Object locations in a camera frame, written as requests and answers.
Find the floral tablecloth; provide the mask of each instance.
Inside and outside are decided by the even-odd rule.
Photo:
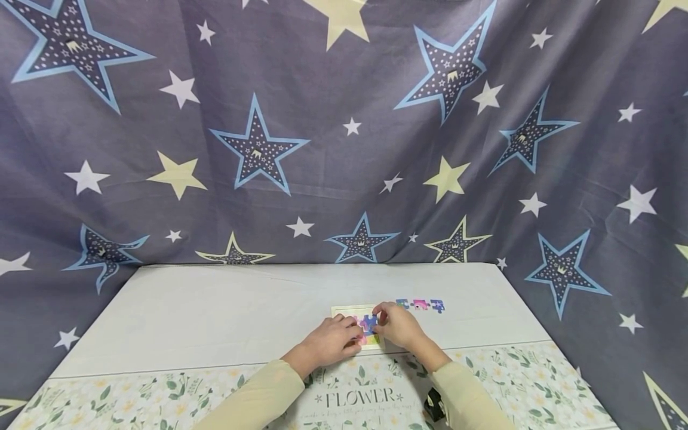
[[[614,423],[553,342],[447,350],[524,430],[609,429]],[[262,365],[49,379],[10,427],[190,429]],[[320,369],[269,429],[443,429],[422,410],[431,382],[411,354],[361,356]]]

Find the finger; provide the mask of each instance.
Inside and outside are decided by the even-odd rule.
[[[355,325],[353,327],[349,327],[346,329],[346,334],[349,336],[349,339],[353,339],[354,337],[362,336],[363,335],[363,329]]]
[[[361,346],[358,343],[355,343],[342,350],[342,358],[353,357],[359,352],[361,352]]]
[[[346,318],[340,320],[340,324],[343,325],[344,327],[349,327],[350,325],[358,325],[356,324],[356,319],[352,316],[347,316]]]

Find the yellow star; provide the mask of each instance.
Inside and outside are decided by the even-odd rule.
[[[193,169],[196,168],[197,158],[191,161],[187,161],[183,164],[177,164],[174,161],[167,158],[162,152],[158,151],[158,157],[162,162],[162,168],[165,169],[164,172],[159,173],[155,176],[151,176],[147,181],[162,182],[164,184],[170,184],[174,189],[175,194],[179,200],[182,199],[184,191],[188,186],[193,186],[195,188],[200,188],[207,190],[207,188],[201,184],[201,182],[193,177]]]
[[[344,30],[349,30],[364,41],[370,42],[368,33],[363,25],[363,18],[361,18],[361,8],[365,5],[366,0],[304,1],[329,19],[327,25],[327,49],[325,51],[330,50],[332,44],[339,39]]]
[[[451,191],[456,194],[463,194],[464,189],[461,188],[459,184],[459,177],[466,170],[470,163],[463,164],[459,167],[452,167],[449,163],[442,157],[440,160],[440,172],[423,182],[423,185],[434,185],[437,187],[437,199],[435,204],[437,204],[447,191]]]
[[[13,400],[9,398],[0,398],[0,416],[6,415],[18,408],[26,405],[23,400]]]
[[[648,31],[653,25],[657,24],[657,21],[664,18],[664,16],[671,12],[674,8],[688,12],[688,0],[659,0],[659,4],[654,10],[652,16],[649,18],[643,33]]]
[[[676,244],[676,247],[677,247],[678,250],[681,252],[681,254],[683,254],[683,257],[685,257],[685,259],[688,260],[688,246],[687,246],[687,245],[679,245],[679,244]],[[685,290],[685,292],[683,293],[683,296],[682,296],[682,297],[683,297],[684,299],[685,299],[686,297],[688,297],[688,287],[686,287],[686,290]]]
[[[237,240],[234,238],[234,232],[232,232],[232,235],[229,237],[227,250],[224,252],[224,254],[207,254],[200,251],[196,251],[196,254],[198,254],[198,256],[201,258],[205,258],[206,260],[221,261],[225,264],[256,264],[258,261],[263,261],[275,256],[275,254],[252,254],[250,252],[242,251],[237,244]]]
[[[463,244],[459,245],[456,242],[451,243],[454,240],[454,237],[457,235],[457,233],[461,230],[461,239]],[[435,251],[439,251],[440,253],[437,254],[437,257],[435,257],[434,263],[446,263],[448,261],[454,261],[455,263],[468,263],[469,261],[469,249],[474,247],[475,245],[478,245],[480,242],[489,239],[492,237],[492,235],[485,235],[485,236],[476,236],[476,237],[468,237],[466,236],[466,215],[464,215],[464,219],[461,220],[459,225],[456,226],[456,229],[454,229],[454,233],[451,233],[451,236],[447,237],[444,240],[439,240],[437,242],[433,242],[431,244],[425,244],[430,249],[434,249]],[[438,246],[445,244],[447,242],[450,242],[449,245],[443,245],[443,246]],[[445,257],[440,260],[442,257],[442,254],[444,253],[445,249],[451,252],[455,252],[454,249],[451,248],[463,248],[463,261],[461,259],[456,258],[454,255],[449,255],[449,257]]]

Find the star-patterned backdrop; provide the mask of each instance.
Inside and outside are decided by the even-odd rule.
[[[0,429],[140,265],[471,261],[622,429],[688,428],[688,0],[0,0],[0,41]]]

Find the puzzle piece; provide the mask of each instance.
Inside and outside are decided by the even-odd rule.
[[[441,314],[442,311],[444,310],[444,302],[441,300],[430,300],[430,303],[432,303],[432,308],[438,312],[438,314]]]
[[[414,299],[413,306],[416,309],[428,310],[428,303],[425,300]]]

